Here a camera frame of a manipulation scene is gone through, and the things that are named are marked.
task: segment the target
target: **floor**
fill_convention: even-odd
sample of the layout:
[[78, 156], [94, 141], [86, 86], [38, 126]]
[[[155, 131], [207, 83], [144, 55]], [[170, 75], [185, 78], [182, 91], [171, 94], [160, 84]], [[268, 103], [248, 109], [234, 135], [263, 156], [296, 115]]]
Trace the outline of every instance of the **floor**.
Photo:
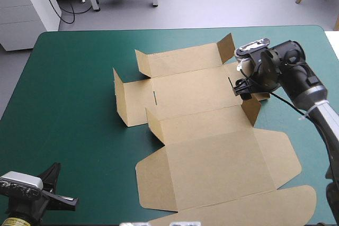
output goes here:
[[[68, 2], [59, 1], [69, 9]], [[72, 0], [77, 12], [87, 9]], [[74, 24], [60, 24], [59, 30], [123, 30], [211, 28], [315, 24], [331, 31], [339, 14], [339, 0], [109, 0], [101, 11], [76, 16]], [[63, 18], [72, 20], [64, 14]], [[30, 50], [6, 52], [0, 47], [0, 117], [29, 57]]]

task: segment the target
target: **black cable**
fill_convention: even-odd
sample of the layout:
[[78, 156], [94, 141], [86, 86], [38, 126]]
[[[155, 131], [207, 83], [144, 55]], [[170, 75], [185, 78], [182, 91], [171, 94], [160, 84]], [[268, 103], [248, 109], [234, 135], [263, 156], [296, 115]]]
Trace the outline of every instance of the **black cable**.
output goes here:
[[65, 22], [65, 23], [67, 23], [67, 24], [73, 24], [73, 23], [75, 22], [75, 13], [74, 13], [73, 5], [72, 5], [71, 2], [69, 2], [69, 3], [70, 3], [70, 7], [72, 8], [72, 11], [73, 11], [73, 20], [72, 20], [71, 22], [68, 22], [68, 21], [65, 21], [63, 18], [61, 18], [61, 16], [58, 14], [57, 10], [55, 10], [52, 1], [51, 1], [51, 0], [48, 0], [48, 1], [49, 1], [49, 3], [51, 4], [51, 6], [52, 6], [54, 12], [57, 14], [57, 16], [58, 16], [63, 22]]
[[[82, 11], [82, 12], [74, 12], [74, 14], [83, 14], [83, 13], [87, 13], [91, 8], [92, 8], [92, 6], [90, 6], [90, 7], [89, 7], [87, 10], [85, 10], [85, 11]], [[65, 9], [63, 9], [63, 8], [61, 8], [61, 7], [60, 7], [60, 9], [63, 10], [64, 12], [66, 12], [66, 13], [71, 13], [71, 14], [73, 14], [73, 12], [70, 12], [70, 11], [68, 11], [68, 10], [65, 10]]]
[[63, 9], [63, 8], [60, 7], [61, 10], [63, 10], [63, 11], [66, 12], [66, 13], [70, 13], [70, 14], [83, 14], [83, 13], [87, 13], [91, 8], [92, 8], [92, 6], [90, 6], [87, 10], [82, 11], [82, 12], [70, 12], [70, 11], [65, 10], [65, 9]]

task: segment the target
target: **box flap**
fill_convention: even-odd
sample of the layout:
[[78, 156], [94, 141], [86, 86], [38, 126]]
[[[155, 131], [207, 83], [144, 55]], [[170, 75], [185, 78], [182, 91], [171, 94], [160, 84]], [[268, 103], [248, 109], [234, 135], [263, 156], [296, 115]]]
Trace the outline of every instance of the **box flap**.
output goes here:
[[301, 164], [285, 133], [263, 129], [253, 131], [276, 189], [301, 173]]
[[251, 125], [254, 126], [259, 115], [261, 103], [255, 97], [252, 97], [250, 100], [243, 101], [242, 108]]
[[146, 124], [145, 108], [155, 106], [150, 79], [124, 83], [115, 69], [114, 84], [117, 111], [127, 126]]
[[188, 115], [241, 104], [223, 67], [152, 78], [157, 117]]
[[234, 56], [235, 46], [231, 33], [217, 42], [217, 46], [222, 63], [225, 63]]
[[156, 113], [147, 109], [147, 121], [152, 133], [163, 144], [252, 129], [252, 125], [240, 105], [164, 120], [159, 120]]
[[145, 54], [136, 50], [141, 73], [148, 77], [160, 77], [221, 66], [234, 54], [232, 35], [218, 43], [209, 43], [185, 49]]
[[150, 221], [152, 226], [200, 221], [202, 225], [301, 226], [316, 208], [316, 192], [307, 185], [250, 195], [239, 200], [188, 209]]
[[[244, 129], [185, 143], [167, 144], [161, 150], [161, 153], [138, 163], [138, 185], [149, 186], [139, 176], [143, 174], [139, 168], [153, 171], [148, 174], [153, 174], [151, 177], [156, 178], [157, 185], [161, 185], [158, 182], [167, 185], [170, 178], [178, 211], [272, 191], [301, 172], [301, 165], [288, 137], [275, 131]], [[158, 167], [157, 161], [167, 161], [168, 172], [161, 170], [160, 174], [158, 171], [164, 166]], [[143, 207], [169, 207], [168, 201], [160, 198], [162, 192], [155, 187], [139, 188], [139, 194]], [[154, 204], [147, 197], [153, 197], [161, 204]]]
[[138, 192], [142, 207], [177, 211], [169, 170], [165, 147], [137, 163]]
[[149, 55], [142, 53], [139, 50], [135, 50], [135, 52], [136, 52], [139, 71], [142, 74], [147, 75], [148, 77], [152, 77], [152, 73], [150, 70], [149, 62], [148, 62]]

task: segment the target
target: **unfolded cardboard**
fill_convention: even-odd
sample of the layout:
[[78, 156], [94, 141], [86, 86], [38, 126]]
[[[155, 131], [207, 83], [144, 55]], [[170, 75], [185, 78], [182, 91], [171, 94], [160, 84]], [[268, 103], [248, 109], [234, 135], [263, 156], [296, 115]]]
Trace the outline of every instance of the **unfolded cardboard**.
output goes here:
[[228, 79], [242, 75], [235, 63], [224, 64], [234, 49], [229, 34], [186, 49], [136, 50], [149, 79], [124, 83], [114, 70], [121, 118], [127, 126], [148, 123], [166, 145], [136, 167], [140, 204], [178, 212], [153, 225], [304, 225], [314, 212], [311, 187], [277, 191], [301, 166], [284, 133], [253, 128], [261, 107], [256, 98], [267, 97], [234, 96]]

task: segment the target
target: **green table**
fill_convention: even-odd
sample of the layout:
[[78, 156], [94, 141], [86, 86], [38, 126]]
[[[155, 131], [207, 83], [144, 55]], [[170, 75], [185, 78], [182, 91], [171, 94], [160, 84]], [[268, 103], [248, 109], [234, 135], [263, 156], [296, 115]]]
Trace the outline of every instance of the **green table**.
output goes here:
[[[317, 26], [44, 33], [0, 121], [0, 174], [36, 175], [55, 161], [62, 164], [58, 193], [81, 200], [76, 212], [48, 211], [44, 223], [116, 224], [170, 214], [139, 205], [135, 165], [162, 144], [147, 125], [127, 128], [116, 113], [112, 67], [124, 81], [143, 79], [134, 49], [152, 53], [196, 46], [229, 32], [236, 46], [262, 37], [272, 46], [299, 41], [339, 110], [339, 62]], [[278, 94], [286, 98], [282, 89]], [[303, 171], [283, 188], [313, 186], [318, 203], [310, 223], [334, 223], [325, 197], [325, 147], [312, 124], [298, 117], [272, 98], [263, 103], [255, 127], [288, 134]], [[6, 207], [1, 197], [0, 211]]]

